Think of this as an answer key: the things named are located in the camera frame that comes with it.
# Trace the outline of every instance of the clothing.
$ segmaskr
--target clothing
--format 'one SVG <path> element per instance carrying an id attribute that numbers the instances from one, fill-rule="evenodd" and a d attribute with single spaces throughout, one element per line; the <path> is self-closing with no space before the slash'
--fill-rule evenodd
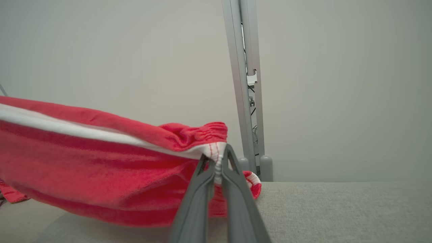
<path id="1" fill-rule="evenodd" d="M 0 178 L 38 201 L 120 225 L 170 225 L 200 156 L 219 164 L 226 138 L 222 122 L 152 126 L 0 96 Z M 245 174 L 255 180 L 257 198 L 261 184 Z M 209 203 L 211 217 L 226 215 L 219 190 Z"/>

